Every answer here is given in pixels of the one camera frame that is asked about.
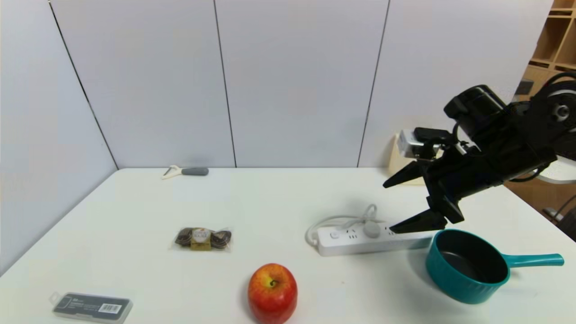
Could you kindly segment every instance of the white table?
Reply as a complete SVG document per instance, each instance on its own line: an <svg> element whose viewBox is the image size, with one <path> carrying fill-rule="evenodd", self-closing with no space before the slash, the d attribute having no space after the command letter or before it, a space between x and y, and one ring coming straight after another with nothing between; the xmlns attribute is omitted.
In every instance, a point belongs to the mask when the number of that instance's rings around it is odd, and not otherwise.
<svg viewBox="0 0 576 324"><path fill-rule="evenodd" d="M576 244L504 187L465 198L472 231L503 253L561 253L563 267L514 269L486 303L467 305L429 279L427 250L321 257L304 242L315 220L375 202L391 223L427 208L426 189L384 189L377 169L211 169L160 180L165 169L107 179L0 278L0 323L71 323L54 292L127 297L131 323L252 323L254 270L289 268L289 323L574 323ZM233 228L231 253L171 250L185 226Z"/></svg>
<svg viewBox="0 0 576 324"><path fill-rule="evenodd" d="M538 178L555 184L576 183L576 161L558 156Z"/></svg>

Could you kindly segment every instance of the teal saucepan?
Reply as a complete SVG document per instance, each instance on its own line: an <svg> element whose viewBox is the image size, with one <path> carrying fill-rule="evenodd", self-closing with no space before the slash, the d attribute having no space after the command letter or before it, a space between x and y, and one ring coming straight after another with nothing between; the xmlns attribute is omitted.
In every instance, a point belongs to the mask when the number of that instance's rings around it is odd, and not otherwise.
<svg viewBox="0 0 576 324"><path fill-rule="evenodd" d="M478 236L457 229L436 233L426 258L428 274L440 289L468 304L490 298L508 281L510 268L563 264L560 254L501 254Z"/></svg>

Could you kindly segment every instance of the red apple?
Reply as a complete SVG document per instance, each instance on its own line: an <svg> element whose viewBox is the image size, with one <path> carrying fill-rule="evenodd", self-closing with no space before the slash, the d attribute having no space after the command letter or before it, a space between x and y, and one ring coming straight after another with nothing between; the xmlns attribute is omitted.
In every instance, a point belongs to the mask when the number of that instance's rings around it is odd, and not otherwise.
<svg viewBox="0 0 576 324"><path fill-rule="evenodd" d="M256 270L248 284L248 303L262 324L282 324L296 309L298 287L290 271L275 263Z"/></svg>

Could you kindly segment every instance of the white power cord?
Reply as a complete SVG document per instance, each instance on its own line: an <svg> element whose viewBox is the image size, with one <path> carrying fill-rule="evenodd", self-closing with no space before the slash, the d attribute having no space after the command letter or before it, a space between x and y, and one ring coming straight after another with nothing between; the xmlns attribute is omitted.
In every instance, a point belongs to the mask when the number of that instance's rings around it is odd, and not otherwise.
<svg viewBox="0 0 576 324"><path fill-rule="evenodd" d="M310 246L316 247L318 245L318 240L312 237L313 232L322 225L325 225L327 221L341 218L351 218L351 220L338 226L338 230L350 228L354 224L364 223L364 233L370 237L377 237L380 235L380 227L376 225L376 223L384 223L385 221L376 219L376 211L378 211L378 207L376 207L375 204L370 204L362 216L338 215L326 217L308 228L306 231L306 242Z"/></svg>

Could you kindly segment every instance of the power outlet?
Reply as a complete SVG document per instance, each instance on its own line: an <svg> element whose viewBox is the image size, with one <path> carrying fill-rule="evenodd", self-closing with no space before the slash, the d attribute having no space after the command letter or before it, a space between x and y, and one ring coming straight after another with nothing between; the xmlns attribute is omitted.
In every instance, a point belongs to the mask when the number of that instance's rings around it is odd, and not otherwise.
<svg viewBox="0 0 576 324"><path fill-rule="evenodd" d="M347 229L321 227L318 229L318 252L323 257L356 253L425 248L430 245L436 231L396 234L386 223L378 223L380 236L369 238L364 234L364 224Z"/></svg>

